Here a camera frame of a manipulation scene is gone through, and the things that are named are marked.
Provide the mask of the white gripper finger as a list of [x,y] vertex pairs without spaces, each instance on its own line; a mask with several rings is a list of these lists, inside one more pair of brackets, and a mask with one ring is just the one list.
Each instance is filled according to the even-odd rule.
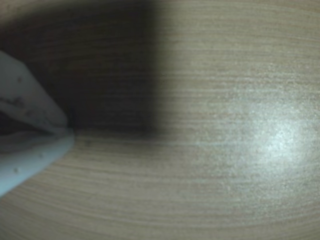
[[40,173],[61,159],[73,147],[74,133],[57,134],[35,131],[0,137],[0,196]]
[[64,132],[68,120],[27,66],[0,52],[0,110],[14,120],[49,133]]

